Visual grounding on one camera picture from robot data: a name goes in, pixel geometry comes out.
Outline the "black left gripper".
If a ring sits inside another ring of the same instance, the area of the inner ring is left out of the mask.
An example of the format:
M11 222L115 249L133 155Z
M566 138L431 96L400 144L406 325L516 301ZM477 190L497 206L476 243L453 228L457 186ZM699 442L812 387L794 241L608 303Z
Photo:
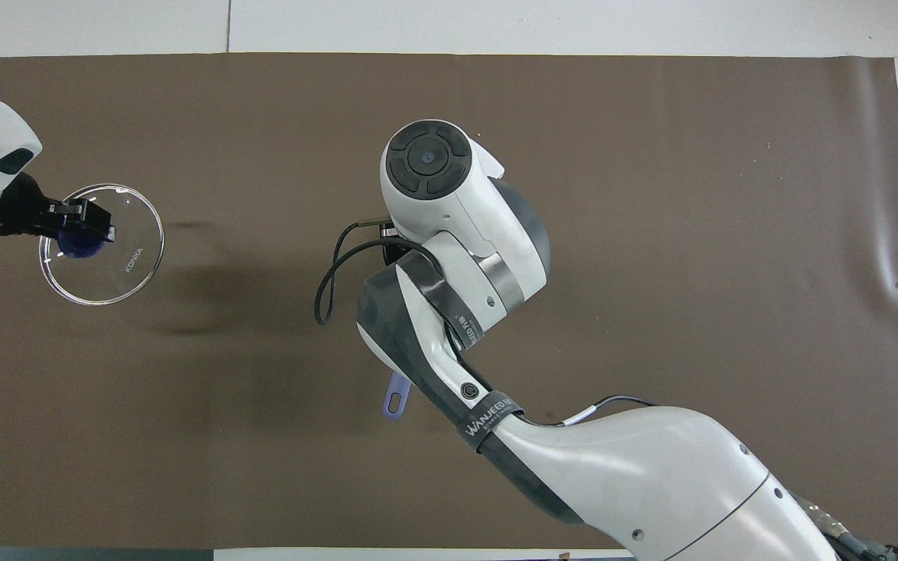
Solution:
M86 198L68 199L59 205L62 216L50 212L57 203L43 195L32 175L18 173L0 196L0 237L36 235L61 244L113 242L113 217Z

